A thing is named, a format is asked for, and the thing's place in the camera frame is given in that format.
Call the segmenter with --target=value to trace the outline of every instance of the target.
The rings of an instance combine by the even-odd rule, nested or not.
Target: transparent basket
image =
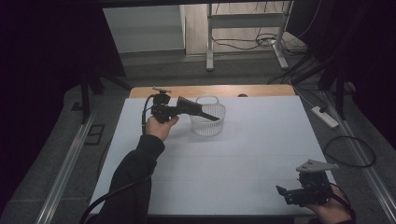
[[[198,97],[195,102],[203,98],[215,98],[216,102],[214,104],[202,104],[202,111],[206,114],[215,116],[219,120],[210,120],[202,118],[200,116],[190,116],[192,130],[201,136],[214,136],[221,132],[224,119],[225,119],[225,106],[219,102],[219,98],[214,95],[204,95]]]

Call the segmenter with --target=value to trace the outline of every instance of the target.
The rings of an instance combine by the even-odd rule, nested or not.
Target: black cable
[[[253,39],[216,39],[217,41],[225,41],[225,40],[233,40],[233,41],[246,41],[246,42],[256,42],[256,40]]]
[[[303,50],[289,49],[289,48],[286,46],[286,42],[285,42],[285,40],[284,40],[283,38],[282,38],[282,40],[281,40],[281,42],[280,42],[280,45],[281,45],[283,51],[284,51],[286,54],[290,55],[290,56],[305,55],[305,54],[308,53],[307,51],[303,51]]]
[[[297,74],[303,72],[305,69],[307,69],[309,66],[311,66],[315,61],[316,61],[316,60],[313,60],[310,64],[308,64],[308,65],[305,66],[304,68],[302,68],[302,69],[300,69],[300,70],[298,70],[298,71],[293,72],[292,74],[290,74],[290,77],[289,77],[289,79],[288,79],[287,81],[288,81],[289,83],[291,83],[291,80],[292,80],[294,77],[297,77]]]
[[[242,48],[238,48],[237,46],[233,46],[233,45],[229,45],[229,44],[221,44],[221,43],[217,42],[216,39],[214,39],[213,37],[212,37],[212,40],[218,45],[228,46],[228,47],[231,47],[231,48],[234,48],[234,49],[249,50],[249,49],[256,49],[256,48],[260,47],[260,45],[257,45],[257,46],[252,47],[252,48],[242,49]]]
[[[86,224],[94,224],[98,215],[93,215],[85,222]]]
[[[276,40],[277,35],[274,35],[274,34],[260,34],[261,29],[262,28],[260,28],[259,33],[256,36],[256,43],[258,45],[260,45],[260,46],[263,46],[263,47],[271,47],[271,46],[273,46],[275,44],[275,42],[274,42],[274,44],[271,44],[269,42],[269,40]],[[262,35],[271,35],[271,37],[259,38]]]
[[[256,11],[258,6],[259,6],[259,2],[256,2],[256,7],[250,13],[253,13],[254,11]]]
[[[215,12],[215,14],[218,14],[219,6],[220,6],[220,3],[218,3],[218,7],[216,7],[216,12]]]
[[[350,203],[350,200],[348,199],[347,195],[344,193],[344,191],[339,188],[337,185],[330,183],[331,185],[336,186],[338,189],[340,189],[340,191],[344,194],[345,199],[341,198],[340,196],[336,195],[333,192],[329,192],[328,190],[326,190],[325,188],[323,188],[321,185],[310,181],[306,178],[303,178],[304,182],[309,183],[311,186],[314,186],[315,188],[319,189],[322,192],[325,192],[330,198],[335,199],[337,202],[339,202],[341,205],[343,205],[345,207],[345,209],[348,211],[348,213],[350,214],[351,218],[353,221],[356,221],[356,213],[352,208],[352,205]]]
[[[260,29],[259,29],[259,32],[257,33],[257,35],[256,35],[256,41],[257,41],[257,38],[259,38],[259,36],[260,36],[260,32],[262,31],[262,27],[260,27]]]
[[[293,87],[294,87],[294,88],[297,88],[297,89],[300,89],[300,90],[303,90],[303,91],[306,91],[306,92],[310,93],[311,95],[315,96],[318,100],[320,100],[320,101],[322,102],[322,104],[324,105],[324,106],[321,106],[321,107],[320,107],[320,112],[324,112],[324,111],[327,109],[327,107],[328,107],[327,103],[326,103],[324,100],[320,99],[320,97],[318,97],[318,96],[317,96],[316,94],[314,94],[312,91],[306,90],[306,89],[301,88],[301,87],[298,87],[298,86],[293,86]]]
[[[303,58],[300,59],[299,62],[297,62],[297,64],[295,64],[291,69],[289,69],[287,72],[285,72],[284,74],[278,76],[278,77],[272,77],[270,79],[268,79],[267,81],[267,85],[271,84],[273,81],[280,79],[282,77],[288,76],[289,74],[291,74],[295,69],[297,69],[298,67],[300,67],[302,64],[304,64],[305,62],[307,62],[309,60],[309,58],[311,57],[311,54],[306,54]]]
[[[81,216],[81,219],[79,220],[79,224],[84,224],[85,220],[87,219],[87,216],[90,214],[90,212],[92,211],[93,208],[95,208],[98,204],[104,202],[105,200],[127,190],[130,189],[131,187],[134,187],[137,184],[143,183],[146,180],[150,179],[152,174],[154,173],[154,169],[148,174],[143,176],[142,178],[136,180],[134,183],[131,183],[129,185],[126,185],[124,187],[121,187],[119,189],[115,189],[105,195],[103,195],[102,197],[98,198],[96,201],[94,201],[90,206],[88,206],[88,208],[84,211],[84,213]]]
[[[145,107],[143,108],[142,111],[142,135],[146,134],[146,112],[148,111],[147,107],[148,107],[149,99],[151,99],[154,96],[155,95],[152,94],[148,97],[148,99],[145,102]]]
[[[369,149],[369,151],[371,152],[372,157],[373,157],[372,161],[369,162],[368,164],[365,164],[365,165],[355,165],[355,164],[347,163],[347,162],[345,162],[345,161],[340,161],[340,160],[336,159],[334,156],[330,155],[330,154],[327,152],[327,149],[328,149],[330,143],[333,142],[333,141],[335,141],[335,140],[337,140],[337,139],[339,139],[339,138],[350,138],[350,139],[354,139],[354,140],[356,140],[356,141],[358,141],[358,142],[363,143],[363,144]],[[335,160],[335,161],[337,161],[337,162],[339,162],[339,163],[341,163],[341,164],[344,164],[345,166],[351,166],[351,167],[357,167],[357,168],[367,168],[367,167],[370,167],[370,166],[374,165],[374,164],[375,164],[375,161],[376,161],[376,155],[375,155],[374,150],[373,150],[366,142],[364,142],[363,140],[361,140],[361,139],[359,139],[359,138],[357,138],[357,137],[347,136],[347,135],[341,135],[341,136],[337,136],[337,137],[334,137],[333,139],[331,139],[331,140],[326,144],[326,146],[323,148],[323,153],[324,153],[326,156],[328,156],[329,158],[331,158],[331,159],[333,159],[333,160]]]
[[[276,2],[273,2],[273,3],[274,3],[274,9],[275,9],[275,11],[277,12]]]

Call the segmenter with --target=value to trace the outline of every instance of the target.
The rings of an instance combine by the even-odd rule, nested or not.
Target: white table
[[[219,98],[223,131],[202,137],[181,115],[152,177],[151,215],[271,215],[312,213],[286,205],[276,185],[300,189],[295,171],[308,159],[325,161],[298,96]],[[126,99],[92,202],[107,193],[122,158],[141,135],[146,99]],[[176,105],[172,98],[169,105]],[[101,205],[92,213],[98,213]]]

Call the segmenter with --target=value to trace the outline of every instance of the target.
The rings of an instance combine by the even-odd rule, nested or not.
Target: black jacket
[[[129,152],[115,171],[109,191],[152,174],[157,165],[157,159],[164,149],[163,141],[158,137],[149,134],[141,136],[136,150]],[[146,223],[150,193],[151,179],[109,198],[99,212],[95,224]]]

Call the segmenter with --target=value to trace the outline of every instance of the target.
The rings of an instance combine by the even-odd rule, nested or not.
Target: human hand
[[[154,117],[150,117],[146,122],[146,134],[157,136],[161,140],[165,140],[171,130],[178,121],[178,116],[171,118],[165,123],[160,123]]]
[[[341,190],[336,186],[332,185],[332,191],[344,201],[346,200]],[[305,207],[311,209],[323,224],[334,224],[352,219],[345,207],[334,198],[330,198],[329,201],[322,205],[308,204]]]

